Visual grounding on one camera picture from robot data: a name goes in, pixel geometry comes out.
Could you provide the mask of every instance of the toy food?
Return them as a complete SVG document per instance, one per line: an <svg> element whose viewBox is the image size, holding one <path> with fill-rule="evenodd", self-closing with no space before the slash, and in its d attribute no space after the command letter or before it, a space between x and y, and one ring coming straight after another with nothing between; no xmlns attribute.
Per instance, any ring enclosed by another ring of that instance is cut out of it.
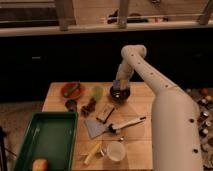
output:
<svg viewBox="0 0 213 171"><path fill-rule="evenodd" d="M75 90L80 88L80 83L77 82L72 86L67 86L67 91L64 92L64 97L69 97Z"/></svg>
<svg viewBox="0 0 213 171"><path fill-rule="evenodd" d="M48 161L44 158L36 159L33 162L32 171L47 171Z"/></svg>

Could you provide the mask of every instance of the plate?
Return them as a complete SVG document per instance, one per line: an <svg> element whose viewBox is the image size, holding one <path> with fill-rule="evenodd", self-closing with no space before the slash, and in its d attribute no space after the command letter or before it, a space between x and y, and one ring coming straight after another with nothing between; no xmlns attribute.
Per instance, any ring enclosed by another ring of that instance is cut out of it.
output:
<svg viewBox="0 0 213 171"><path fill-rule="evenodd" d="M68 99L73 99L73 100L76 100L78 99L79 97L82 96L82 94L84 93L84 90L85 90L85 87L79 83L79 87L78 88L74 88L79 82L69 82L69 83L66 83L62 89L61 89L61 95L65 98L68 98ZM64 93L66 93L69 89L73 89L74 90L70 93L69 96L65 96Z"/></svg>

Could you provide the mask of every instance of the small bowl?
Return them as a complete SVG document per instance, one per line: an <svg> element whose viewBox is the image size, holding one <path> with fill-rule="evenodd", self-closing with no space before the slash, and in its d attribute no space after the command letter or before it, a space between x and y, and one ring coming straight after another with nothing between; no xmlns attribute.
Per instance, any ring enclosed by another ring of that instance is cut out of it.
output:
<svg viewBox="0 0 213 171"><path fill-rule="evenodd" d="M113 87L109 90L110 95L118 102L124 102L130 96L130 89L126 90L113 90Z"/></svg>
<svg viewBox="0 0 213 171"><path fill-rule="evenodd" d="M118 141L112 141L107 146L107 156L114 162L119 162L126 156L124 145Z"/></svg>
<svg viewBox="0 0 213 171"><path fill-rule="evenodd" d="M77 101L73 99L69 99L65 103L66 108L70 112L77 112Z"/></svg>
<svg viewBox="0 0 213 171"><path fill-rule="evenodd" d="M68 82L66 83L62 88L61 88L61 95L64 98L67 99L72 99L72 100L76 100L79 97L82 96L82 94L85 91L85 87L80 83L79 88L77 88L76 90L74 90L68 97L64 96L64 93L66 93L68 91L68 89L72 88L73 86L76 86L76 84L78 84L78 82Z"/></svg>

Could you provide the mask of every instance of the banana peel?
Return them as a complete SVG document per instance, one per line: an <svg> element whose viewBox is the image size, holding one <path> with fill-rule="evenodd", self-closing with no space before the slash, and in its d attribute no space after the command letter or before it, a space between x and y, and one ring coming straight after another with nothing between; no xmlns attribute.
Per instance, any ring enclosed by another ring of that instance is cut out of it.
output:
<svg viewBox="0 0 213 171"><path fill-rule="evenodd" d="M95 154L97 152L100 152L101 150L101 146L102 146L102 142L99 141L98 143L96 143L89 151L86 159L84 160L84 164L85 165L89 165L90 162L92 161L92 159L94 158Z"/></svg>

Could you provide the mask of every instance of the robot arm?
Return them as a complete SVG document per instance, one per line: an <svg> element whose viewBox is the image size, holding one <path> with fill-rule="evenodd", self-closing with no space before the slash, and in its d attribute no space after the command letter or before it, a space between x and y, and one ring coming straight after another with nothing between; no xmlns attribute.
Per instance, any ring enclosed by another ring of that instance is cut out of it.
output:
<svg viewBox="0 0 213 171"><path fill-rule="evenodd" d="M144 46L125 46L121 54L123 61L116 79L130 79L135 70L156 95L152 104L154 171L202 171L198 105L143 59Z"/></svg>

